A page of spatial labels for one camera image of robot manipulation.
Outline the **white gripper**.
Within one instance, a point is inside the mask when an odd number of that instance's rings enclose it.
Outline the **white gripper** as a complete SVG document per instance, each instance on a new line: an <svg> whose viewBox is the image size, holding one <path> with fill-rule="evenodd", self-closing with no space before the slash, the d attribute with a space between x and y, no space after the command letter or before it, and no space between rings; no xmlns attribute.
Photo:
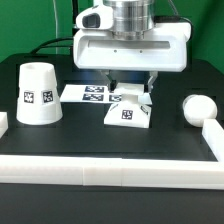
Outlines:
<svg viewBox="0 0 224 224"><path fill-rule="evenodd" d="M183 71L187 64L187 41L191 26L183 23L157 23L144 33L143 40L116 40L110 31L79 30L74 36L73 58L78 68L96 70L150 71L145 91L151 93L157 71ZM117 81L106 72L108 90Z"/></svg>

